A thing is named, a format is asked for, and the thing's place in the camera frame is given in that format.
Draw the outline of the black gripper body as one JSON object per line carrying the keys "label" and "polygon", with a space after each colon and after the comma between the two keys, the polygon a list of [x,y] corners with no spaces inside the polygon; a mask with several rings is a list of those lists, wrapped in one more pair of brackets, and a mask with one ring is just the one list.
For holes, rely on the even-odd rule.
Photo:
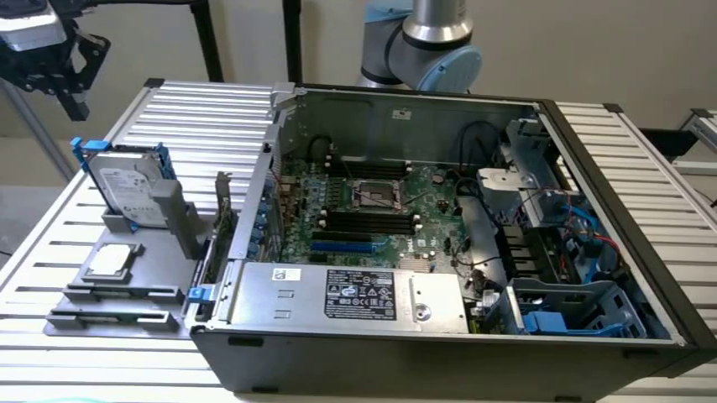
{"label": "black gripper body", "polygon": [[17,51],[2,40],[2,78],[10,82],[10,74],[43,75],[53,79],[59,72],[61,46],[69,41],[77,25],[65,25],[67,40],[59,44],[41,47],[34,50]]}

